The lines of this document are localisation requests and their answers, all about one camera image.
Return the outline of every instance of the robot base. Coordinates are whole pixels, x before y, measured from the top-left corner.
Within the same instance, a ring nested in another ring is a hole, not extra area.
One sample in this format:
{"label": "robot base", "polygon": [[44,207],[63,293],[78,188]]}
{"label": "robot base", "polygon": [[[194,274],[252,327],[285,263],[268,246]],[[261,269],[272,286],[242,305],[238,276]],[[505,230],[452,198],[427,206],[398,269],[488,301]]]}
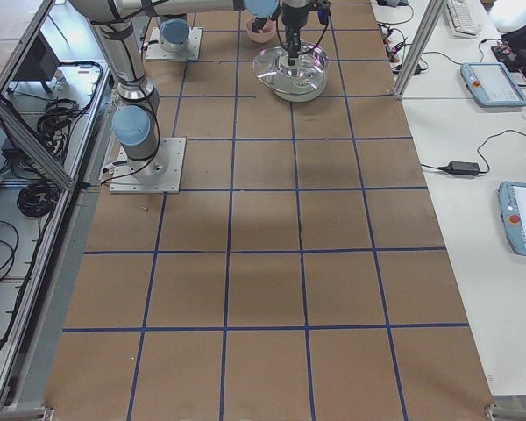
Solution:
{"label": "robot base", "polygon": [[[111,193],[179,193],[181,183],[181,171],[183,169],[183,158],[185,156],[185,138],[161,138],[159,153],[168,158],[169,164],[166,172],[160,177],[146,182],[134,175],[128,175],[131,169],[128,165],[115,168],[114,177],[127,175],[126,177],[113,180],[110,185]],[[117,157],[118,161],[126,160],[123,148]]]}
{"label": "robot base", "polygon": [[160,46],[160,29],[153,28],[150,42],[146,51],[146,61],[198,61],[201,50],[202,28],[191,28],[189,43],[186,48],[179,51],[166,51]]}

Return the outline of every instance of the white keyboard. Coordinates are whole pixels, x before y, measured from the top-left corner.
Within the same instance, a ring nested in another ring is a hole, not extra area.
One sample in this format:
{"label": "white keyboard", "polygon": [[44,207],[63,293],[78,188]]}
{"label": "white keyboard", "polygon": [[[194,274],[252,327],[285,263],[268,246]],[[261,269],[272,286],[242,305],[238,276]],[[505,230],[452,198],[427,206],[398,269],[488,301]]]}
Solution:
{"label": "white keyboard", "polygon": [[450,29],[455,37],[477,38],[480,26],[473,22],[466,0],[446,0],[444,7]]}

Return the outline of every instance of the transparent lid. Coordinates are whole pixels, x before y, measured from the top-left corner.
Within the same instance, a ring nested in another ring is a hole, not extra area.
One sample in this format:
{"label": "transparent lid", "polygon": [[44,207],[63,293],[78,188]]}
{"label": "transparent lid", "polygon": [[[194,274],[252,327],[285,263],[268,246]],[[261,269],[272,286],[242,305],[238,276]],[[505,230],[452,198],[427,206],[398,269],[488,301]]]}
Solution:
{"label": "transparent lid", "polygon": [[[312,44],[302,42],[302,50]],[[261,51],[253,60],[257,78],[275,92],[287,96],[307,96],[326,83],[329,57],[317,46],[314,51],[301,54],[294,66],[288,65],[288,52],[281,46]]]}

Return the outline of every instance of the tiled table surface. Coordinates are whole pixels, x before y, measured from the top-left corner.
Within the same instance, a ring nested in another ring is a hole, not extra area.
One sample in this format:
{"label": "tiled table surface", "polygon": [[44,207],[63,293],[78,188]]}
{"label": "tiled table surface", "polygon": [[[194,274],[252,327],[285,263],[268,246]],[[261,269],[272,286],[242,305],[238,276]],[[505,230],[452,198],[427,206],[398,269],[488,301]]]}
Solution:
{"label": "tiled table surface", "polygon": [[245,13],[195,18],[201,62],[147,64],[162,136],[188,138],[182,191],[101,193],[46,393],[55,419],[484,419],[372,8],[332,14],[311,103],[257,82]]}

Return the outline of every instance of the white table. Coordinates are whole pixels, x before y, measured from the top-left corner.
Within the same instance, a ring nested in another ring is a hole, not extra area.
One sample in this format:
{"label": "white table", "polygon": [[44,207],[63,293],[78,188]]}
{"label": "white table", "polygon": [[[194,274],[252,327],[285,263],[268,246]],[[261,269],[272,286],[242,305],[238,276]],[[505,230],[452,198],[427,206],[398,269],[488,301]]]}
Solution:
{"label": "white table", "polygon": [[[455,39],[441,18],[426,51],[440,51],[456,61],[479,61],[478,43],[497,38],[478,0],[467,0],[473,18],[483,26],[477,39]],[[395,22],[409,8],[380,7],[376,18]],[[408,40],[418,27],[427,0],[412,0],[414,19],[398,25]],[[494,61],[491,42],[482,44],[485,61]],[[446,58],[424,56],[430,70],[414,76],[403,106],[422,163],[476,161],[477,147],[507,129],[526,133],[526,107],[517,111],[481,109]],[[508,133],[492,139],[482,153],[491,164],[488,175],[465,179],[425,170],[432,201],[491,392],[526,395],[526,257],[509,247],[496,190],[503,181],[526,182],[526,138]]]}

